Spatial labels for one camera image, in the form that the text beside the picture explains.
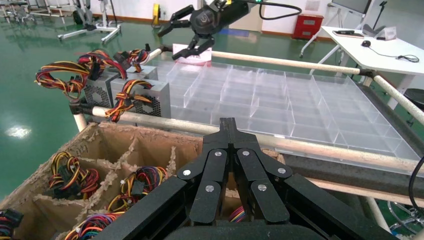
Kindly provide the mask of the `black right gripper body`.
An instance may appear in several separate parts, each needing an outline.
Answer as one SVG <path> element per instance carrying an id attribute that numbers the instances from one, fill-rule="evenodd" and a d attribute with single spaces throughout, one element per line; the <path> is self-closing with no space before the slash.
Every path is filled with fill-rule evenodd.
<path id="1" fill-rule="evenodd" d="M 250 12 L 247 2 L 233 0 L 230 4 L 214 0 L 190 16 L 191 28 L 198 36 L 211 36 L 233 24 Z"/>

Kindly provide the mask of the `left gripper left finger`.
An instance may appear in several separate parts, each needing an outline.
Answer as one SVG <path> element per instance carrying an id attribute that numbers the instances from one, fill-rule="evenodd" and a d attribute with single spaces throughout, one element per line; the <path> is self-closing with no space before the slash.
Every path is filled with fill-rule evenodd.
<path id="1" fill-rule="evenodd" d="M 189 240 L 191 226 L 211 226 L 228 181 L 231 118 L 203 137 L 202 153 L 101 231 L 97 240 Z"/>

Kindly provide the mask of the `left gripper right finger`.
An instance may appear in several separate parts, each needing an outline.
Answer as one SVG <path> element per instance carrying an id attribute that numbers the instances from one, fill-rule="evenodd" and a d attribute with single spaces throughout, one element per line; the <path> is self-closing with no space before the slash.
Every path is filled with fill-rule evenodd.
<path id="1" fill-rule="evenodd" d="M 232 171 L 260 240 L 392 240 L 394 236 L 326 190 L 265 154 L 231 122 Z"/>

